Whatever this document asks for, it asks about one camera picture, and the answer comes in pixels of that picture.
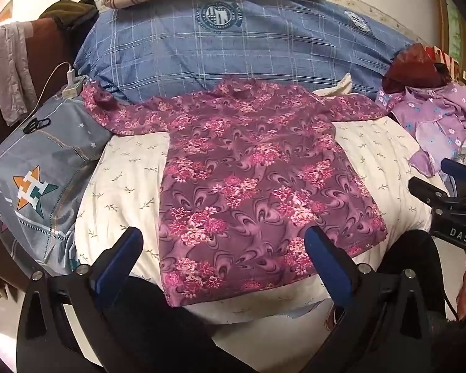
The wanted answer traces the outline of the purple pink floral shirt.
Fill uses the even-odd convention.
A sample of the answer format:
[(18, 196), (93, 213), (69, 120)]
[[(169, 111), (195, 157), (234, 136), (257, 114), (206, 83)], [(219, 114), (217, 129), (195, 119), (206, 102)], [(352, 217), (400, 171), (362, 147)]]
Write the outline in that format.
[(81, 94), (110, 132), (170, 137), (159, 255), (171, 306), (264, 291), (312, 276), (304, 235), (320, 227), (356, 256), (386, 224), (336, 142), (338, 121), (384, 115), (368, 97), (226, 78), (210, 91), (124, 104), (97, 83)]

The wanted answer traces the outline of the lilac floral garment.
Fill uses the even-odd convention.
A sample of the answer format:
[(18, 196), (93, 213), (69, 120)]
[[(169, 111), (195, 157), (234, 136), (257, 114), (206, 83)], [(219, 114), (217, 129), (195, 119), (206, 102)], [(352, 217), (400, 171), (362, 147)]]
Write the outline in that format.
[(410, 165), (426, 177), (440, 171), (441, 162), (466, 160), (466, 86), (448, 83), (436, 89), (406, 87), (400, 93), (379, 89), (375, 103), (389, 109), (414, 138), (419, 149)]

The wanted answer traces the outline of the dark red cloth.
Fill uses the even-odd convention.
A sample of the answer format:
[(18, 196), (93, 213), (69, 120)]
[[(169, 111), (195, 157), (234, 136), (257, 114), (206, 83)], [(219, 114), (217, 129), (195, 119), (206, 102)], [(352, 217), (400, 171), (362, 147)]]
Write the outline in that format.
[(404, 92), (406, 87), (440, 88), (452, 81), (448, 67), (434, 57), (433, 46), (409, 45), (395, 54), (382, 80), (386, 94)]

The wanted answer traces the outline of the grey star-logo pillow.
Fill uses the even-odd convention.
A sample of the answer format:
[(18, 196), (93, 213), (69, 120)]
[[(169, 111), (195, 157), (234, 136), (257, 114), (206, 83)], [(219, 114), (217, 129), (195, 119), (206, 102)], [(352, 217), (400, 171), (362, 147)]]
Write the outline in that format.
[(26, 274), (69, 274), (78, 265), (80, 202), (112, 137), (81, 98), (53, 96), (0, 145), (0, 239)]

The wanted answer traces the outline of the blue plaid quilt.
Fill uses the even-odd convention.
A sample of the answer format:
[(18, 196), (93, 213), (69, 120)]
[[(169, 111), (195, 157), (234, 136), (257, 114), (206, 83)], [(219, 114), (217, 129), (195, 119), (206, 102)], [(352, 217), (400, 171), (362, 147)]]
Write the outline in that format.
[(325, 0), (153, 0), (107, 9), (75, 68), (129, 103), (212, 89), (224, 76), (375, 97), (401, 33)]

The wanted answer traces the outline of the black hair clip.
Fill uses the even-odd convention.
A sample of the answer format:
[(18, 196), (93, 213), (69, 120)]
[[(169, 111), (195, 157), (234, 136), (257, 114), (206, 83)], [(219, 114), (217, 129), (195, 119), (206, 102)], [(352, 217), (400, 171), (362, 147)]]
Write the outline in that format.
[(25, 125), (22, 131), (24, 134), (31, 134), (33, 132), (39, 131), (41, 129), (44, 129), (50, 126), (51, 123), (52, 123), (52, 120), (50, 118), (44, 118), (44, 119), (33, 118), (27, 122), (27, 124)]

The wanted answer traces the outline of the grey hanging towel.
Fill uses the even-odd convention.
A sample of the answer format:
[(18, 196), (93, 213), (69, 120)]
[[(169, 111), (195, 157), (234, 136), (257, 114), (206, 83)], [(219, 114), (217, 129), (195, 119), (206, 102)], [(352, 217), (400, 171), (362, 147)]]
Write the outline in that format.
[(0, 110), (8, 126), (27, 115), (38, 100), (27, 56), (27, 39), (32, 36), (31, 22), (0, 26)]

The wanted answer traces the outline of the dark green cloth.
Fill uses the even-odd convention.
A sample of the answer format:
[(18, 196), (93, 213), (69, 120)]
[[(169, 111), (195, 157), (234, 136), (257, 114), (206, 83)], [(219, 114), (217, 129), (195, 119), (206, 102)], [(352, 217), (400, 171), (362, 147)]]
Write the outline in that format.
[(57, 27), (63, 31), (71, 31), (87, 21), (96, 19), (98, 8), (95, 0), (59, 0), (45, 9), (39, 19), (53, 19)]

